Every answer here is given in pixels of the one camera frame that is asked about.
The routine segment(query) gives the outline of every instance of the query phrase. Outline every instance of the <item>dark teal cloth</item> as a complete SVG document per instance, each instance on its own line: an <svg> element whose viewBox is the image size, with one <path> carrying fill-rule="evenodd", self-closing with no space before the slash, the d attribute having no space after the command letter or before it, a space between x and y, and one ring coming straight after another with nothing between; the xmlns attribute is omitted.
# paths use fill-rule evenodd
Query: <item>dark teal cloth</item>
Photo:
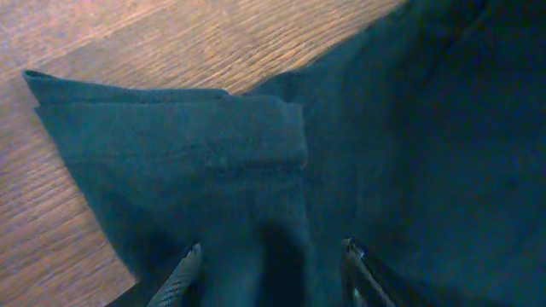
<svg viewBox="0 0 546 307"><path fill-rule="evenodd" d="M356 237L444 305L541 306L544 16L409 1L243 96L25 78L138 279L199 240L201 306L336 306Z"/></svg>

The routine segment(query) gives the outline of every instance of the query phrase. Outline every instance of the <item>wooden surface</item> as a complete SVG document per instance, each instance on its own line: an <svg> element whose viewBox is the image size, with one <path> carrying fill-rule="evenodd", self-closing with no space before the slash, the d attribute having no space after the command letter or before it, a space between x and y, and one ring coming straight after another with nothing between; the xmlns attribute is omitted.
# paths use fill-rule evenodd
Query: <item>wooden surface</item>
<svg viewBox="0 0 546 307"><path fill-rule="evenodd" d="M242 91L400 0L0 0L0 305L102 306L134 279L32 108L21 70Z"/></svg>

